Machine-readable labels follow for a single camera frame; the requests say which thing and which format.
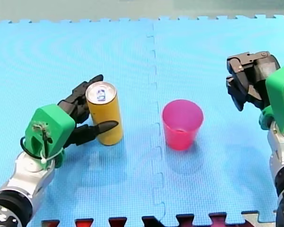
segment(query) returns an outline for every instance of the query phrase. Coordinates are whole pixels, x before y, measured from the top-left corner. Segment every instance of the cable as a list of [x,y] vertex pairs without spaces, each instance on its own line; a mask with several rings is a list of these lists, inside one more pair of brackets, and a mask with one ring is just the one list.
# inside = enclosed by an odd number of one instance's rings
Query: cable
[[[47,159],[47,157],[48,157],[48,144],[47,144],[48,137],[46,136],[46,131],[45,131],[45,129],[41,125],[35,124],[33,127],[40,128],[40,130],[42,131],[42,140],[44,142],[44,155],[45,155],[45,159]],[[23,149],[23,151],[25,153],[27,153],[29,156],[31,156],[31,157],[33,157],[35,159],[42,160],[42,157],[36,156],[36,155],[32,154],[31,152],[29,152],[26,149],[26,147],[24,146],[24,143],[23,143],[24,139],[25,139],[25,136],[22,137],[21,140],[20,140],[20,146]]]
[[20,139],[20,146],[21,146],[21,148],[23,149],[23,151],[24,151],[25,153],[27,153],[30,157],[33,157],[33,158],[38,159],[38,160],[41,160],[41,159],[42,159],[41,157],[38,157],[38,156],[36,156],[36,155],[30,153],[30,152],[26,149],[26,147],[25,147],[24,144],[23,144],[23,140],[24,140],[24,139],[25,139],[25,136]]
[[47,158],[48,157],[48,146],[47,146],[48,137],[46,136],[45,129],[42,129],[42,139],[44,143],[44,155],[45,155],[45,158]]

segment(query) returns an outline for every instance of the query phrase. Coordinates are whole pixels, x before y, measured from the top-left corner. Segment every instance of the plastic cup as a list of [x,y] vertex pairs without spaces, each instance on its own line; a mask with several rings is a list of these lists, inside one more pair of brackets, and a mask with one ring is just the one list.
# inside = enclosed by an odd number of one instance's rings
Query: plastic cup
[[162,119],[167,145],[174,150],[186,150],[194,143],[204,116],[197,104],[178,99],[164,107]]

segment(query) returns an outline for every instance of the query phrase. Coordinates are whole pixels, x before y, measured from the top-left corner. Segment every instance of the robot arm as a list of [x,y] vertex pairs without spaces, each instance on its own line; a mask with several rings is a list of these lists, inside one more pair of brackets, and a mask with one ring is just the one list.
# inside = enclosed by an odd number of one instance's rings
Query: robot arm
[[77,127],[89,117],[85,99],[87,87],[103,76],[77,86],[58,103],[38,108],[20,145],[14,174],[0,188],[0,227],[26,227],[38,211],[54,171],[63,161],[64,148],[94,140],[97,135],[118,125],[116,121]]
[[232,76],[226,78],[228,94],[237,109],[246,102],[261,110],[259,124],[268,130],[272,150],[270,170],[278,195],[276,226],[284,227],[284,66],[269,52],[248,52],[227,59]]

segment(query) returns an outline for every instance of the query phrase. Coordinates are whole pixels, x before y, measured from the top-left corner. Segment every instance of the yellow can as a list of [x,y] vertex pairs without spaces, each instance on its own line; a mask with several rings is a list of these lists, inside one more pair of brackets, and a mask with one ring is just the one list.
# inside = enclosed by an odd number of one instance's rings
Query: yellow can
[[119,123],[113,129],[98,135],[98,140],[104,145],[117,144],[123,137],[123,129],[116,88],[104,81],[96,82],[87,88],[85,96],[94,125],[105,121]]

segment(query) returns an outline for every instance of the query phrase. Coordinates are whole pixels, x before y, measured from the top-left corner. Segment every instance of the foam puzzle mat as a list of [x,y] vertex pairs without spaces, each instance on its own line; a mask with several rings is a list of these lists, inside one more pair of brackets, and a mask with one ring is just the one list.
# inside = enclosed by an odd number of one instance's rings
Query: foam puzzle mat
[[[212,213],[242,224],[245,211],[259,212],[259,222],[274,221],[271,150],[260,112],[252,105],[238,112],[225,86],[226,58],[258,51],[270,51],[284,65],[283,16],[3,21],[0,186],[13,173],[35,109],[103,74],[118,91],[124,138],[111,147],[95,140],[66,149],[30,227],[53,219],[74,226],[85,218],[106,227],[120,217],[136,227],[144,225],[143,216],[174,227],[181,214],[193,214],[193,224],[204,226],[212,224]],[[163,106],[178,98],[204,112],[195,145],[181,153],[166,147],[160,118]]]

